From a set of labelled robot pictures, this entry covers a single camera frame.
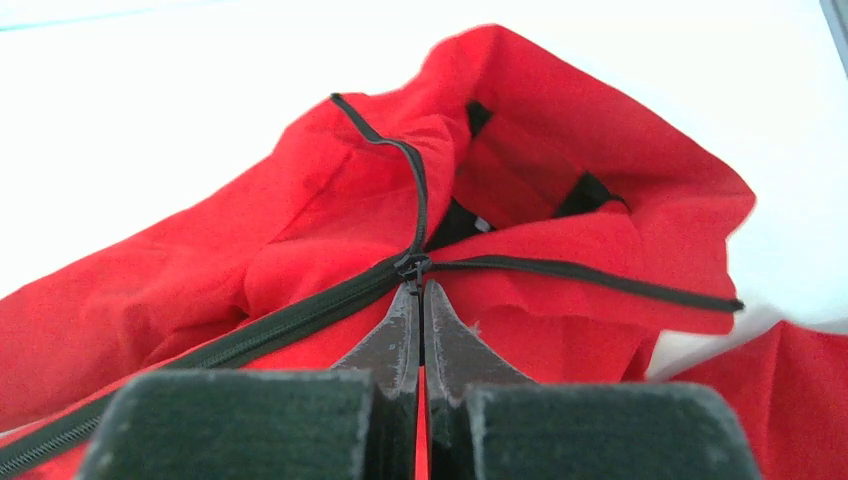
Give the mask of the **red jacket black lining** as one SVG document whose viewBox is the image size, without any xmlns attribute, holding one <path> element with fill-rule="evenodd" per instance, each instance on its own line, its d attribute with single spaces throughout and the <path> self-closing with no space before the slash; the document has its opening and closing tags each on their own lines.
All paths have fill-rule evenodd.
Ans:
<svg viewBox="0 0 848 480">
<path fill-rule="evenodd" d="M 497 25 L 402 88 L 334 94 L 207 199 L 1 302 L 1 475 L 81 479 L 118 392 L 171 370 L 321 371 L 418 299 L 415 470 L 430 475 L 423 296 L 537 383 L 693 383 L 758 479 L 847 475 L 847 338 L 788 321 L 667 380 L 668 331 L 744 305 L 727 240 L 755 195 L 626 94 Z"/>
</svg>

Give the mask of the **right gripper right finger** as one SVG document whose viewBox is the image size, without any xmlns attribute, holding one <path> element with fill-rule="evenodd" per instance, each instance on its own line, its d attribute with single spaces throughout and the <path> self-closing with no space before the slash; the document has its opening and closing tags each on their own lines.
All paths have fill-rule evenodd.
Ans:
<svg viewBox="0 0 848 480">
<path fill-rule="evenodd" d="M 711 388 L 537 383 L 467 327 L 433 281 L 423 343 L 434 479 L 761 477 L 737 416 Z"/>
</svg>

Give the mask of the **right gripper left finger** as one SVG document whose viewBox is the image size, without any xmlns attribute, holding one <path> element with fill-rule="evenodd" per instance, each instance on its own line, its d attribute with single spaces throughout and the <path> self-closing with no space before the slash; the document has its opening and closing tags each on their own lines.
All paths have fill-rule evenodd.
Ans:
<svg viewBox="0 0 848 480">
<path fill-rule="evenodd" d="M 419 330 L 414 290 L 327 370 L 171 370 L 108 406 L 81 479 L 410 479 Z"/>
</svg>

